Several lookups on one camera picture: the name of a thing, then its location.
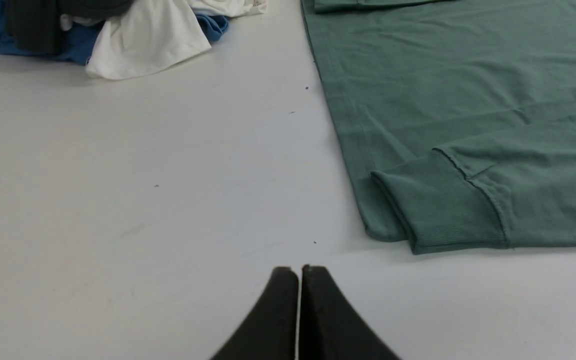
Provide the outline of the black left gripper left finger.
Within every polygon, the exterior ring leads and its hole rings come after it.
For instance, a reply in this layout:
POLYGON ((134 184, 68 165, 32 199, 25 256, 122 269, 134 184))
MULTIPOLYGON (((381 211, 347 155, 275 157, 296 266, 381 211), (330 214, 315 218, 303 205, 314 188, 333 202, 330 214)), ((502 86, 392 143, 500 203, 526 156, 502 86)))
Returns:
POLYGON ((213 360, 294 360, 299 279, 276 267, 255 305, 213 360))

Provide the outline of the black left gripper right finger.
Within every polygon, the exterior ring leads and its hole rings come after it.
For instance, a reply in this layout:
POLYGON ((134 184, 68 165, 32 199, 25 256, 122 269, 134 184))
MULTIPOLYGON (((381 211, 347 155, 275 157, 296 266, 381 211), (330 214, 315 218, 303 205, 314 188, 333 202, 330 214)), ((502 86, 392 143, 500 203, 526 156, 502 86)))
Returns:
POLYGON ((300 360, 397 360, 324 266, 302 267, 300 360))

